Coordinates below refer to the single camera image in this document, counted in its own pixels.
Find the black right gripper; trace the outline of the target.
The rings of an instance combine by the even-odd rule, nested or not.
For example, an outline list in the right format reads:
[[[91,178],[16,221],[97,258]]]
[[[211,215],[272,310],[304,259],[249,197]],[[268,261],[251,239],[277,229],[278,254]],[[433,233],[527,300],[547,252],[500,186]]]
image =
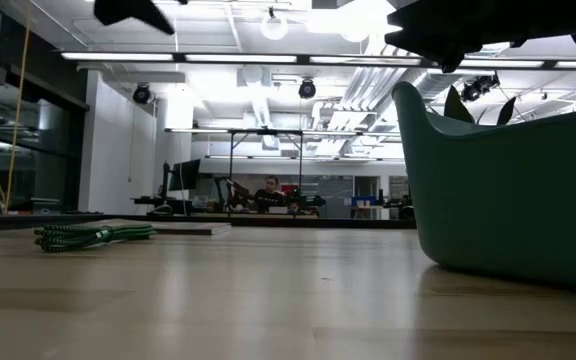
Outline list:
[[[576,0],[416,0],[387,16],[397,28],[389,45],[453,73],[467,52],[491,43],[570,36],[576,44]]]

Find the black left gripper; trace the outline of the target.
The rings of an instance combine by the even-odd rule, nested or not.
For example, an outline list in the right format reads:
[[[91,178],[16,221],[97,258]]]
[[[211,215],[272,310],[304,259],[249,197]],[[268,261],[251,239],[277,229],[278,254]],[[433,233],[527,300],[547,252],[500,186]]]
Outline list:
[[[94,0],[93,14],[105,26],[134,18],[164,34],[174,34],[169,20],[153,0]]]

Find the green succulent plant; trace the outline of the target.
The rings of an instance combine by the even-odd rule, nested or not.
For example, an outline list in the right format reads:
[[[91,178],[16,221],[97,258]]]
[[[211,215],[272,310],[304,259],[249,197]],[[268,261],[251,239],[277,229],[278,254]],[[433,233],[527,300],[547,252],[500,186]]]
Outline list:
[[[495,123],[496,127],[506,126],[510,122],[515,110],[516,100],[516,97],[509,98],[508,101],[502,106],[497,118],[497,122]],[[476,120],[462,103],[461,97],[454,86],[450,86],[448,88],[448,93],[444,104],[443,116],[469,124],[480,124],[480,121]]]

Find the long ceiling light strip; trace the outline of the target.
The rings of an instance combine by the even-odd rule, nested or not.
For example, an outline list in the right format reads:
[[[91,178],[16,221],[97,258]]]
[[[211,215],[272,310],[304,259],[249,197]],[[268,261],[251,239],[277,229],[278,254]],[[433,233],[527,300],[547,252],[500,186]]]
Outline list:
[[[74,51],[65,51],[61,56],[66,60],[80,63],[260,64],[422,69],[438,69],[440,67],[439,64],[419,56]],[[576,71],[576,59],[468,57],[460,63],[458,68],[460,70]]]

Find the black computer monitor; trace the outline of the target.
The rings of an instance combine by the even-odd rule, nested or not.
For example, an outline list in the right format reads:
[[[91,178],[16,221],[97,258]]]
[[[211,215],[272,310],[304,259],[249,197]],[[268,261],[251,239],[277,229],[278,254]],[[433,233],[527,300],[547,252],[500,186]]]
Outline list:
[[[199,179],[201,160],[176,163],[169,169],[169,191],[195,190]]]

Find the green plastic bin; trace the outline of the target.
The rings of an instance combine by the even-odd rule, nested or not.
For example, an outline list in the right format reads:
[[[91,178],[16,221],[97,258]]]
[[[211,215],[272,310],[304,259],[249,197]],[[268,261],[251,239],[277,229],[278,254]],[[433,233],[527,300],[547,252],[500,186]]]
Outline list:
[[[576,112],[483,126],[392,91],[418,236],[437,264],[576,288]]]

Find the person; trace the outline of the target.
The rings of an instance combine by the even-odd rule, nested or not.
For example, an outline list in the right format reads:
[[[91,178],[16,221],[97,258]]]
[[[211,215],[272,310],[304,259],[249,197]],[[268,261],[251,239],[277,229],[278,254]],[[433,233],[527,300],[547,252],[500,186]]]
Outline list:
[[[266,178],[265,188],[255,193],[254,201],[260,213],[268,213],[271,207],[284,205],[284,195],[278,190],[278,186],[278,178],[270,175]]]

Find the tall black background frame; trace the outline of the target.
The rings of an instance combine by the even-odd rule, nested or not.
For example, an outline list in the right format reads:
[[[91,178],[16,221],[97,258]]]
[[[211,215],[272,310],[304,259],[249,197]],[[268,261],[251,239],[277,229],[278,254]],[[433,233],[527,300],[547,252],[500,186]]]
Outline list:
[[[305,202],[302,198],[302,176],[303,176],[303,147],[304,147],[304,132],[302,130],[286,130],[286,129],[231,129],[227,133],[230,135],[230,151],[229,151],[229,172],[228,179],[233,181],[234,174],[234,152],[238,144],[247,138],[249,135],[273,136],[275,138],[284,137],[293,142],[294,148],[297,150],[297,156],[267,156],[267,155],[251,155],[244,156],[243,160],[251,162],[247,166],[248,170],[254,174],[264,175],[286,175],[287,170],[280,170],[280,165],[294,164],[298,162],[298,183],[297,187],[293,189],[287,196],[285,203],[289,211],[294,217],[301,214],[305,209]]]

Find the black metal table frame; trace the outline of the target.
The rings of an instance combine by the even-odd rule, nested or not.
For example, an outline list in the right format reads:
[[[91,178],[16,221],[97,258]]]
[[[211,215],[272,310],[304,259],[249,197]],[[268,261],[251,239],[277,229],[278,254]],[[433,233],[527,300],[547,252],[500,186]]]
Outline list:
[[[306,216],[262,215],[261,217],[223,216],[147,216],[147,215],[0,215],[0,230],[24,229],[44,225],[79,225],[100,221],[155,223],[229,223],[233,227],[332,228],[332,229],[416,229],[414,220],[325,219]]]

